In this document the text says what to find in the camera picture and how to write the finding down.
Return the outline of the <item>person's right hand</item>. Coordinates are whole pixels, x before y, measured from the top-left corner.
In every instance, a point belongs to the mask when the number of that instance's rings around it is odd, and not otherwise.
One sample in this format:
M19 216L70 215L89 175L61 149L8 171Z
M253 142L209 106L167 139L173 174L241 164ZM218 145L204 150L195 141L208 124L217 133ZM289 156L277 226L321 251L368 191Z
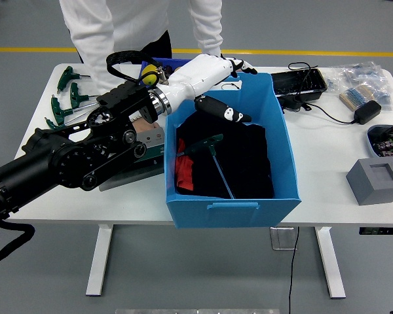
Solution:
M160 125L157 122L148 123L144 118L139 118L133 121L132 125L136 133L142 133L160 127Z

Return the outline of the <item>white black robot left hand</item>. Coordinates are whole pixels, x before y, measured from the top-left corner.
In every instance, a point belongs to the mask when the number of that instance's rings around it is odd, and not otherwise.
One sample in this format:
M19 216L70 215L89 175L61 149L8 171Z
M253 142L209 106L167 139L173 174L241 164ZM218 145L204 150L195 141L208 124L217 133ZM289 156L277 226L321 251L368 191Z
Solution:
M257 74L257 70L244 60L198 55L170 75L166 84L158 83L153 88L151 93L156 101L156 112L168 115L176 111L185 100L191 100L198 111L231 122L251 122L250 115L204 95L229 76L235 77L238 70Z

